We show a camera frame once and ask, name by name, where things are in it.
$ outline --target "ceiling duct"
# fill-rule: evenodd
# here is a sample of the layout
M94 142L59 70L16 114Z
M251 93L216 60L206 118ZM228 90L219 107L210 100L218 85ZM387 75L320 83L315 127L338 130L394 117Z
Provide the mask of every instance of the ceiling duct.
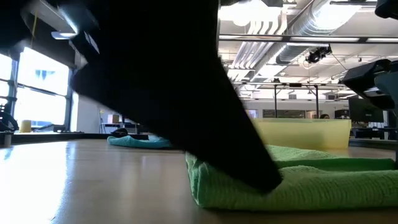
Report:
M331 5L331 0L314 0L305 12L297 19L288 35L330 35L345 24L361 6ZM305 53L308 46L274 44L266 56L255 66L259 75L273 77L282 71L285 66L295 61Z

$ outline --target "green microfiber cloth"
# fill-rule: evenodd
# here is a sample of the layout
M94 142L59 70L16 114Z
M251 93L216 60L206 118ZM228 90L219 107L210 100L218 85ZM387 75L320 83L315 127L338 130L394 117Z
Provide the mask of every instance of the green microfiber cloth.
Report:
M392 159L355 159L279 146L268 149L284 177L269 195L260 194L187 154L196 203L203 208L252 211L398 206L398 171L394 170Z

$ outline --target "teal towel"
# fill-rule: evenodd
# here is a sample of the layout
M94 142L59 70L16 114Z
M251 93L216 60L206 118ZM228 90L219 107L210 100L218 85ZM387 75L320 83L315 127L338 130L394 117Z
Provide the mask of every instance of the teal towel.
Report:
M172 147L169 140L157 136L148 136L149 140L137 140L131 136L116 138L108 137L108 143L114 146L136 147L145 149L164 149Z
M269 146L269 152L284 176L269 195L262 195L187 154L196 203L203 208L252 211L398 206L398 171L394 170L392 159L354 159L278 146Z

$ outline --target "monitor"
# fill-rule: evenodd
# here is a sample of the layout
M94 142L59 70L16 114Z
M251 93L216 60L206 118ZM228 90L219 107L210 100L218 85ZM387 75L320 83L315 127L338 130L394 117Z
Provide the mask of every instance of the monitor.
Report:
M373 106L364 99L348 99L349 116L356 122L378 122L383 123L383 110Z

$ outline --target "wooden floor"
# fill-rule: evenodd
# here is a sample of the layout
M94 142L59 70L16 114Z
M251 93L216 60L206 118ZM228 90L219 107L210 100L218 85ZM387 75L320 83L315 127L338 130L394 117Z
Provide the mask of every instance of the wooden floor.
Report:
M394 157L352 148L355 157ZM109 146L105 140L0 149L0 223L396 223L398 210L247 213L200 209L184 155Z

